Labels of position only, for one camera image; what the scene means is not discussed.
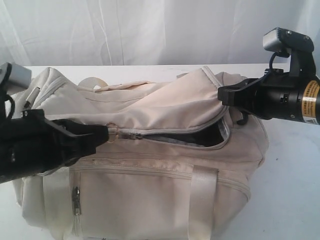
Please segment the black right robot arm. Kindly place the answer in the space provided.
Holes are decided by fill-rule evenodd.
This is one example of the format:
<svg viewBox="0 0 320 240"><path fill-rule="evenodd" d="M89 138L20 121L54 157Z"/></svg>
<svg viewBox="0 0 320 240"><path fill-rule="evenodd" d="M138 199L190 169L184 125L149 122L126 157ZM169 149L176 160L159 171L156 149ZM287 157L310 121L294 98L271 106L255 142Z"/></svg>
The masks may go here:
<svg viewBox="0 0 320 240"><path fill-rule="evenodd" d="M290 76L279 68L266 69L261 78L220 87L218 99L243 114L239 125L246 124L249 115L262 120L320 123L320 80L315 76Z"/></svg>

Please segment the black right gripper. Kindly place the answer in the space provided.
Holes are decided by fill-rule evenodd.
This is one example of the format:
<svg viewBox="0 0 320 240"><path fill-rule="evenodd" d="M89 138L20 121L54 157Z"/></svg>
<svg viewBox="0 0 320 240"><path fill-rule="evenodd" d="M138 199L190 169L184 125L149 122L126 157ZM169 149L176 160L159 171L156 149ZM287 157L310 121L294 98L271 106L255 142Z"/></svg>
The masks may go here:
<svg viewBox="0 0 320 240"><path fill-rule="evenodd" d="M219 87L218 100L224 106L254 113L264 120L303 119L303 78L289 76L288 72L276 68L265 72L264 79L259 81L259 78L246 78L239 83Z"/></svg>

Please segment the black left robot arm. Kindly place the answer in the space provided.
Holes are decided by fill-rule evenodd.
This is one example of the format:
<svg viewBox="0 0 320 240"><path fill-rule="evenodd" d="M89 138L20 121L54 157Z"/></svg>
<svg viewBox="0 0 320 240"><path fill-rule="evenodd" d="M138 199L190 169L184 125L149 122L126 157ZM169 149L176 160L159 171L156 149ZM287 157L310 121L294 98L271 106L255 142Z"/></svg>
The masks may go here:
<svg viewBox="0 0 320 240"><path fill-rule="evenodd" d="M42 109L0 123L0 181L48 174L96 153L109 140L108 127L69 119L48 120Z"/></svg>

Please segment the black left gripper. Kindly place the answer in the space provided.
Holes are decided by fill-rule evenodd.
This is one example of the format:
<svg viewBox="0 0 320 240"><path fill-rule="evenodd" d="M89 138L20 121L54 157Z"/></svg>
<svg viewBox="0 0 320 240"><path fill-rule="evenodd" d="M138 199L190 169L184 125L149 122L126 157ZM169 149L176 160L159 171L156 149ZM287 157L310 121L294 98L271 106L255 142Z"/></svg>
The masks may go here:
<svg viewBox="0 0 320 240"><path fill-rule="evenodd" d="M43 110L0 118L0 174L36 175L96 153L109 140L107 126L48 120Z"/></svg>

